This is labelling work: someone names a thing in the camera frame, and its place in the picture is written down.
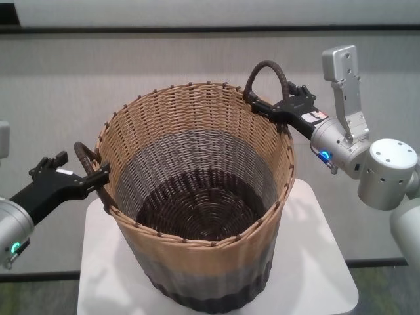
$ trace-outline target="white pedestal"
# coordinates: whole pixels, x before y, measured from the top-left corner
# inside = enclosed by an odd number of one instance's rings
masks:
[[[357,288],[314,192],[297,179],[283,210],[266,288],[229,315],[346,314],[357,302]],[[152,286],[114,218],[96,199],[86,214],[77,314],[204,313],[177,304]]]

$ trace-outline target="metal bracket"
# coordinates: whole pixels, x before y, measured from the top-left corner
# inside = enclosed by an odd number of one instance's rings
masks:
[[[316,96],[305,85],[300,87],[292,82],[287,84],[292,96],[275,105],[261,100],[254,94],[253,98],[249,98],[252,112],[277,125],[290,125],[310,140],[317,124],[328,116],[314,106]]]
[[[343,126],[346,141],[368,138],[369,128],[360,102],[356,46],[341,46],[322,53],[324,79],[334,89],[337,119]]]

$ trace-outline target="gray wall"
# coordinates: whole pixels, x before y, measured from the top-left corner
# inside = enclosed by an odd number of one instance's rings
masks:
[[[10,122],[10,157],[0,167],[0,195],[29,183],[42,156],[69,151],[69,169],[83,173],[72,146],[93,147],[109,115],[153,89],[189,81],[244,86],[259,61],[279,62],[289,80],[306,84],[317,106],[333,115],[333,93],[322,75],[321,52],[358,47],[362,106],[371,138],[392,137],[420,151],[420,33],[311,32],[185,35],[14,35],[0,37],[0,118]],[[270,72],[255,90],[280,97]],[[357,182],[336,176],[293,134],[298,176],[314,189],[347,259],[399,257],[389,213],[366,207]],[[12,272],[77,270],[81,261],[85,201],[69,201],[40,223]]]

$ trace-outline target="floor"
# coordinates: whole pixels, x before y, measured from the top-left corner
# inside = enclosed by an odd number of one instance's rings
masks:
[[[409,267],[350,271],[360,296],[351,315],[420,314],[420,277]],[[78,280],[0,283],[0,314],[74,315],[78,289]]]

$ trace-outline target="basket handle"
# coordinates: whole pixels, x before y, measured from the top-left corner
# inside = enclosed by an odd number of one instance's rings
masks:
[[[252,91],[252,84],[254,83],[255,77],[257,74],[265,67],[272,68],[276,73],[278,79],[280,80],[280,85],[282,86],[282,94],[283,99],[287,100],[289,98],[289,83],[287,82],[286,76],[283,73],[283,70],[280,66],[271,60],[265,60],[258,63],[249,75],[247,84],[245,85],[245,89],[243,90],[243,99],[248,103],[252,104],[252,102],[260,99],[258,95]]]
[[[80,163],[82,164],[83,168],[85,169],[88,175],[91,175],[95,172],[92,167],[92,161],[97,161],[100,163],[100,155],[92,152],[86,145],[81,142],[76,142],[74,144],[74,152],[77,155]],[[104,210],[107,214],[110,215],[110,207],[114,206],[117,207],[117,203],[114,199],[107,193],[103,186],[96,187],[96,192],[98,193],[99,198],[104,204]]]

